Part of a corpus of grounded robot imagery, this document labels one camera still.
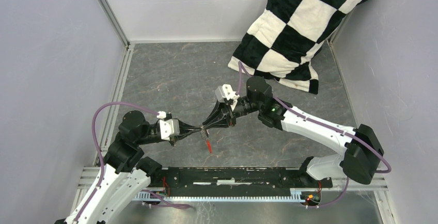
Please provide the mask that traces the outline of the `red key tag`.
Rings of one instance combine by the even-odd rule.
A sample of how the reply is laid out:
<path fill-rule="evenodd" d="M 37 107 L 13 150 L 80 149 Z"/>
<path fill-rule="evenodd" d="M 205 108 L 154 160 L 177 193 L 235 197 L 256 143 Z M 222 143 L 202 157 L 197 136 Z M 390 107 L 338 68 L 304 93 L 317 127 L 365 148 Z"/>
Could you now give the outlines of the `red key tag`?
<path fill-rule="evenodd" d="M 211 147 L 211 144 L 210 144 L 210 142 L 209 142 L 208 139 L 206 140 L 206 145 L 207 145 L 207 147 L 208 147 L 208 151 L 209 151 L 209 153 L 212 153 L 212 147 Z"/>

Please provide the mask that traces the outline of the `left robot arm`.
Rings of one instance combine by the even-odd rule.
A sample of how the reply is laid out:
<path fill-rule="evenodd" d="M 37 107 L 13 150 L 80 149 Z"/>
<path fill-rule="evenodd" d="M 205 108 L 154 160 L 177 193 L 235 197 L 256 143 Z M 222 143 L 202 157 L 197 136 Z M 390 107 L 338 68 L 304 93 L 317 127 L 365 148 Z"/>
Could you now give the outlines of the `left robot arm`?
<path fill-rule="evenodd" d="M 201 131 L 171 114 L 159 112 L 155 123 L 146 121 L 142 112 L 126 113 L 115 140 L 103 157 L 99 175 L 84 199 L 65 219 L 57 223 L 110 223 L 134 197 L 147 186 L 162 181 L 162 165 L 144 156 L 142 145 L 176 141 Z"/>

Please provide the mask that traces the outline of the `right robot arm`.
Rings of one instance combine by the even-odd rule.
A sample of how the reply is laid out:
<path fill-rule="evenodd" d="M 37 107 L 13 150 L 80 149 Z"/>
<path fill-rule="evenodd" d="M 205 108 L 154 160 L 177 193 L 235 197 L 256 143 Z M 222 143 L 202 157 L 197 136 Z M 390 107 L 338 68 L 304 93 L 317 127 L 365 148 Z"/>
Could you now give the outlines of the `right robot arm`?
<path fill-rule="evenodd" d="M 384 150 L 371 127 L 343 126 L 312 116 L 276 98 L 271 85 L 260 76 L 250 77 L 245 89 L 246 95 L 241 97 L 230 85 L 219 86 L 215 91 L 217 102 L 203 128 L 234 126 L 237 118 L 257 112 L 265 126 L 302 135 L 333 150 L 334 155 L 311 156 L 302 163 L 298 179 L 305 187 L 331 177 L 369 185 L 378 173 Z"/>

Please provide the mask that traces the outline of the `metal key holder plate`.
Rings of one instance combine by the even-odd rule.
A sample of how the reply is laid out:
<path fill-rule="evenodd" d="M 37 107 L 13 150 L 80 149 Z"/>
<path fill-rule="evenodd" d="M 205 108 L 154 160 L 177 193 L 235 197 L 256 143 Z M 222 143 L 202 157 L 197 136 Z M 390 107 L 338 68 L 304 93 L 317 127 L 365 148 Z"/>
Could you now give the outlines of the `metal key holder plate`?
<path fill-rule="evenodd" d="M 205 140 L 206 142 L 209 141 L 209 135 L 204 126 L 201 127 L 200 133 L 203 140 Z"/>

